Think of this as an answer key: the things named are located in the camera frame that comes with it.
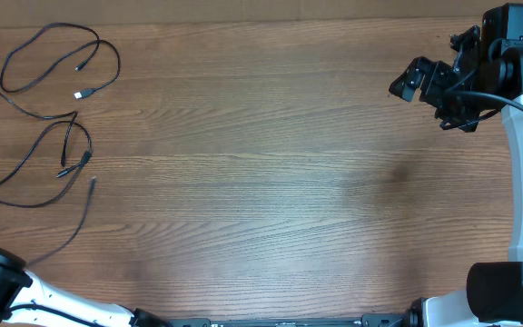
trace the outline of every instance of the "wooden table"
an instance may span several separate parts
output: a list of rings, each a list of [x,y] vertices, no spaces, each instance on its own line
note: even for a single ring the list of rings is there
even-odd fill
[[[42,209],[0,205],[0,246],[26,260],[64,242],[89,178],[91,212],[41,277],[164,317],[253,319],[402,312],[465,285],[475,262],[504,261],[511,169],[499,118],[442,132],[433,109],[390,96],[413,57],[450,61],[449,34],[479,21],[371,19],[97,28],[123,58],[108,80],[101,48],[60,64],[12,98],[41,114],[78,110],[94,157],[73,190]],[[7,53],[36,30],[0,30]],[[14,57],[27,83],[89,40],[52,31]],[[0,99],[0,178],[48,122]],[[64,130],[43,140],[0,198],[57,193]],[[74,133],[71,163],[85,137]]]

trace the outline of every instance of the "wood grain surface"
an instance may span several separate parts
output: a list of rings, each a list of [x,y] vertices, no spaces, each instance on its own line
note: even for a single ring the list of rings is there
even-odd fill
[[[372,19],[102,27],[101,48],[12,95],[41,114],[78,110],[94,157],[73,190],[42,209],[0,205],[0,246],[26,260],[62,243],[97,176],[91,212],[45,280],[163,317],[341,317],[402,312],[461,288],[471,264],[502,261],[511,169],[499,118],[442,132],[433,109],[388,87],[415,56],[450,61],[464,19]],[[7,53],[36,32],[0,30]],[[27,83],[90,39],[55,30],[14,57]],[[0,178],[47,122],[0,99]],[[59,192],[64,131],[46,137],[0,198]],[[70,163],[85,137],[74,132]]]
[[[0,0],[0,28],[268,22],[311,19],[468,17],[501,0]]]

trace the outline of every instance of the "black cable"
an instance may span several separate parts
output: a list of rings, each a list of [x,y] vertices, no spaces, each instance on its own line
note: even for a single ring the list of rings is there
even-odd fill
[[[477,68],[472,70],[471,72],[469,72],[469,74],[467,74],[465,77],[460,79],[459,82],[455,83],[454,85],[450,86],[447,90],[445,90],[445,92],[453,91],[456,88],[458,88],[460,85],[463,85],[464,83],[466,83],[468,81],[469,78],[471,78],[473,75],[475,75],[477,71],[478,71]]]
[[[455,60],[453,61],[453,69],[459,68],[459,60],[461,59],[462,55],[463,55],[463,43],[461,43],[461,45],[459,45],[458,56],[455,57]]]
[[[89,28],[89,27],[86,27],[86,26],[81,26],[81,25],[76,25],[76,24],[70,24],[70,23],[51,23],[51,24],[48,24],[48,25],[42,27],[42,29],[39,32],[37,32],[34,36],[32,36],[31,39],[27,40],[22,45],[19,45],[18,47],[16,47],[16,49],[14,49],[12,52],[10,52],[7,55],[7,57],[5,58],[5,61],[4,61],[4,66],[1,69],[1,75],[0,75],[0,86],[1,86],[2,90],[6,91],[7,93],[17,93],[17,92],[22,92],[22,91],[29,90],[34,85],[42,82],[42,80],[44,80],[44,78],[46,78],[50,73],[52,73],[52,71],[55,69],[55,67],[58,64],[60,64],[65,58],[67,58],[70,55],[73,55],[73,54],[75,54],[78,51],[83,49],[82,47],[80,47],[80,48],[78,48],[78,49],[76,49],[76,50],[74,50],[72,52],[69,52],[68,54],[63,55],[62,57],[60,57],[60,59],[56,60],[43,74],[41,74],[39,77],[35,78],[29,84],[24,85],[24,86],[22,86],[20,88],[17,88],[17,89],[13,89],[13,90],[6,88],[4,86],[4,74],[5,74],[5,69],[7,68],[7,65],[9,64],[9,61],[11,60],[11,57],[13,55],[15,55],[17,52],[19,52],[20,50],[22,50],[23,48],[25,48],[26,46],[28,46],[31,43],[33,43],[35,40],[37,40],[37,38],[40,37],[43,33],[47,32],[48,30],[50,30],[52,28],[56,28],[56,27],[79,28],[79,29],[88,31],[88,32],[94,34],[94,36],[96,36],[96,41],[94,41],[96,43],[96,48],[94,49],[94,51],[92,51],[92,53],[88,56],[88,58],[86,58],[81,64],[76,66],[76,71],[79,71],[82,68],[84,68],[86,66],[86,64],[88,64],[90,59],[92,59],[94,57],[94,55],[96,55],[96,51],[98,51],[98,47],[100,46],[100,44],[99,44],[100,36],[92,28]]]
[[[502,104],[506,104],[506,105],[512,106],[512,107],[518,109],[519,111],[523,112],[523,104],[519,104],[517,102],[511,101],[511,100],[506,99],[505,97],[502,97],[502,96],[499,96],[499,95],[487,94],[487,93],[483,93],[483,92],[474,92],[474,91],[446,92],[443,95],[459,96],[459,97],[462,97],[462,98],[467,97],[467,98],[481,98],[481,99],[493,100],[493,101],[500,102]]]
[[[43,305],[40,305],[40,304],[35,304],[35,303],[30,303],[30,304],[19,304],[19,305],[16,305],[16,306],[13,306],[11,308],[9,308],[9,312],[14,312],[14,311],[17,311],[17,310],[22,310],[22,309],[27,309],[27,310],[41,310],[43,312],[49,312],[51,314],[55,314],[57,316],[60,316],[62,318],[65,318],[67,320],[70,320],[72,322],[76,322],[76,323],[80,323],[84,326],[89,326],[89,327],[103,327],[102,325],[99,325],[98,323],[95,323],[95,322],[88,322],[84,319],[80,319],[78,317],[74,317],[73,315],[71,314],[68,314],[68,313],[65,313],[65,312],[61,312],[59,310],[56,310],[56,309],[52,309],[52,308],[48,308],[46,306],[43,306]]]
[[[43,33],[45,33],[46,31],[48,31],[52,28],[56,28],[56,27],[72,27],[72,28],[83,29],[85,31],[93,33],[94,36],[96,36],[96,40],[89,42],[85,45],[82,45],[82,46],[78,47],[77,49],[63,55],[58,60],[56,60],[43,74],[41,74],[39,77],[35,78],[32,82],[30,82],[22,87],[19,87],[17,89],[6,88],[4,85],[4,75],[5,75],[5,69],[9,65],[9,61],[11,60],[11,57],[13,55],[15,55],[17,52],[19,52],[20,50],[24,49],[26,46],[30,45],[33,41],[35,41]],[[80,92],[74,94],[74,96],[77,99],[81,99],[81,98],[84,99],[84,98],[92,95],[94,92],[105,88],[106,86],[108,86],[109,84],[111,84],[118,78],[118,76],[120,74],[120,67],[121,67],[120,54],[118,53],[118,50],[116,50],[116,47],[114,47],[114,45],[112,45],[110,42],[101,40],[100,36],[98,36],[98,34],[92,28],[89,28],[86,26],[81,26],[81,25],[76,25],[76,24],[69,24],[69,23],[52,23],[52,24],[46,25],[39,32],[37,32],[31,39],[27,40],[27,42],[23,43],[22,45],[19,45],[18,47],[16,47],[16,49],[14,49],[12,52],[10,52],[7,55],[7,57],[5,58],[3,68],[1,69],[1,74],[0,74],[1,89],[7,93],[18,93],[18,92],[23,92],[23,91],[29,90],[30,88],[34,87],[36,84],[42,82],[50,73],[52,73],[52,71],[55,69],[55,67],[58,64],[60,64],[65,58],[68,58],[69,56],[74,55],[74,54],[84,50],[88,46],[95,45],[95,48],[92,51],[92,53],[83,62],[81,62],[78,66],[76,66],[75,70],[81,71],[88,64],[88,62],[96,55],[96,52],[98,51],[98,47],[100,46],[100,44],[108,45],[110,48],[113,49],[114,53],[116,54],[116,58],[118,60],[118,67],[116,69],[116,75],[110,81],[108,81],[107,83],[105,83],[99,87],[87,88],[87,89],[84,89],[83,91],[80,91]]]
[[[72,175],[72,178],[70,178],[70,181],[68,181],[68,183],[64,186],[62,191],[60,191],[60,193],[58,195],[56,195],[55,197],[51,198],[50,200],[47,200],[47,201],[42,202],[42,203],[35,203],[35,204],[9,203],[7,201],[0,200],[0,204],[7,205],[7,206],[12,206],[12,207],[16,207],[16,208],[34,209],[34,208],[45,207],[48,204],[55,203],[58,200],[60,200],[61,198],[63,198],[64,195],[66,195],[68,193],[68,191],[70,191],[70,189],[72,188],[72,185],[74,185],[74,183],[76,182],[76,179],[78,178],[78,175],[80,175],[80,172],[82,171],[82,169],[84,169],[84,168],[83,167],[79,167],[75,171],[74,175]]]
[[[54,119],[54,118],[57,118],[57,117],[66,117],[67,115],[69,114],[72,114],[72,113],[69,113],[69,114],[60,114],[60,115],[57,115],[57,116],[40,116],[40,115],[37,115],[37,114],[31,114],[31,113],[28,113],[27,111],[25,111],[24,109],[22,109],[21,107],[19,107],[17,104],[15,104],[13,101],[11,101],[11,99],[7,98],[6,96],[4,96],[3,94],[0,93],[0,95],[2,95],[10,104],[12,104],[16,109],[18,109],[19,111],[21,111],[22,113],[24,114],[28,114],[30,116],[33,116],[33,117],[37,117],[37,118],[41,118],[41,119],[45,119],[45,120],[48,120],[48,119]],[[88,139],[88,149],[86,150],[86,153],[89,153],[90,156],[92,155],[92,152],[93,152],[93,148],[92,148],[92,137],[90,136],[90,134],[88,133],[88,131],[82,126],[80,125],[79,123],[75,122],[74,120],[71,120],[71,121],[58,121],[58,122],[54,122],[54,123],[51,123],[49,124],[47,127],[45,127],[45,129],[40,133],[40,135],[37,137],[37,139],[35,140],[34,144],[32,145],[32,147],[30,148],[30,150],[27,152],[27,154],[24,156],[24,159],[22,159],[20,161],[20,163],[15,167],[15,169],[10,173],[8,174],[6,177],[4,177],[1,181],[0,181],[0,186],[3,185],[5,182],[7,182],[10,178],[12,178],[21,168],[22,166],[25,164],[25,162],[27,161],[27,159],[29,159],[32,154],[34,153],[34,150],[35,148],[37,147],[37,145],[39,145],[39,143],[42,141],[42,139],[50,132],[52,131],[52,129],[54,129],[54,127],[56,127],[57,125],[59,124],[69,124],[70,126],[72,125],[76,125],[77,127],[79,127],[82,131],[84,131],[84,133],[86,134],[86,138]],[[70,130],[68,130],[68,133],[66,135],[66,138],[65,138],[65,141],[67,142],[68,140],[68,135],[70,133]],[[85,162],[84,162],[84,157],[83,157],[83,160],[80,161],[80,163],[78,165],[81,165],[82,167],[84,167],[85,164],[87,164],[87,162],[90,160],[90,158],[88,157]]]
[[[38,118],[38,119],[43,119],[43,120],[53,120],[53,119],[59,119],[59,118],[65,118],[65,117],[72,116],[72,122],[68,125],[68,129],[67,129],[67,131],[65,133],[64,147],[62,149],[62,157],[60,158],[60,165],[62,165],[62,167],[65,167],[66,148],[68,146],[68,140],[70,139],[70,133],[72,131],[72,125],[74,124],[74,120],[75,120],[76,116],[78,115],[78,112],[77,111],[72,111],[71,113],[67,113],[67,114],[57,114],[57,115],[52,115],[52,116],[42,116],[42,115],[33,114],[33,113],[30,113],[30,112],[24,110],[22,107],[17,105],[12,99],[7,97],[5,94],[2,94],[1,92],[0,92],[0,96],[2,98],[4,98],[10,105],[12,105],[15,109],[17,109],[21,113],[27,114],[28,116],[33,117],[33,118]]]
[[[41,257],[37,259],[33,259],[31,262],[27,263],[25,267],[33,267],[36,264],[48,259],[52,255],[59,253],[62,251],[68,244],[76,237],[76,235],[80,232],[82,229],[82,226],[84,225],[84,222],[86,221],[86,216],[88,215],[88,209],[90,208],[90,202],[92,201],[92,194],[94,193],[94,187],[96,186],[96,177],[93,177],[92,180],[90,180],[90,187],[88,188],[88,197],[86,198],[86,204],[84,205],[84,213],[82,214],[82,219],[80,220],[80,223],[78,223],[78,227],[76,227],[74,233],[72,233],[72,236],[68,238],[64,244],[60,245],[56,249],[50,251],[49,253],[46,253],[42,255]]]
[[[484,114],[474,120],[471,120],[471,121],[468,121],[468,122],[465,122],[465,123],[461,123],[461,124],[452,124],[451,122],[448,122],[448,121],[443,121],[439,126],[444,130],[444,131],[447,131],[447,130],[450,130],[450,129],[454,129],[454,128],[461,128],[461,127],[465,127],[465,126],[470,126],[470,125],[473,125],[473,124],[477,124],[479,122],[482,122],[482,121],[485,121],[493,116],[495,116],[496,114],[498,114],[501,110],[499,109],[496,109],[496,110],[492,110],[490,111],[489,113],[487,114]]]

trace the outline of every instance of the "usb connector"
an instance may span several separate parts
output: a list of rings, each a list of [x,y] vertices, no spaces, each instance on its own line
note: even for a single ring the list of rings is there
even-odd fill
[[[96,92],[94,89],[85,89],[80,92],[74,93],[74,98],[76,99],[85,99],[88,96],[92,95],[94,92]]]
[[[62,172],[58,173],[56,178],[62,178],[64,176],[68,175],[69,173],[73,172],[78,167],[84,168],[84,166],[86,166],[86,164],[88,164],[88,162],[90,161],[90,158],[92,158],[92,152],[90,150],[86,150],[84,152],[84,154],[82,155],[82,159],[80,160],[80,163],[77,163],[70,168],[66,168],[66,169],[62,170]]]

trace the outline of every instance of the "cable plug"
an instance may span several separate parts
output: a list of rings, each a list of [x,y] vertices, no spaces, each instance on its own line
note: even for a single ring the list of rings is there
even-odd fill
[[[62,170],[60,173],[58,173],[58,175],[55,178],[62,178],[64,176],[68,175],[69,173],[73,172],[74,169],[80,167],[80,164],[81,163],[77,163],[70,168],[66,168],[66,169]]]
[[[88,162],[90,161],[90,158],[92,158],[92,151],[86,150],[84,152],[84,155],[82,155],[82,160],[80,160],[79,165],[81,165],[82,168],[84,168],[84,166],[86,166],[86,164],[88,164]]]
[[[78,167],[84,168],[84,166],[86,166],[86,164],[88,164],[88,162],[90,161],[90,158],[92,158],[92,152],[90,150],[86,150],[84,152],[84,155],[82,155],[82,159],[80,160],[80,163],[77,163],[70,168],[66,168],[66,169],[62,170],[60,173],[58,173],[58,175],[55,178],[62,178],[64,176],[68,175],[69,173],[73,172]]]
[[[76,72],[80,72],[81,70],[83,70],[84,67],[86,67],[87,64],[88,64],[88,60],[84,60],[84,61],[82,61],[81,64],[79,64],[78,66],[76,66]]]
[[[94,89],[85,89],[85,90],[82,90],[80,92],[74,93],[74,98],[76,98],[76,99],[85,99],[88,96],[94,94],[94,92],[96,92],[96,90],[94,90]]]

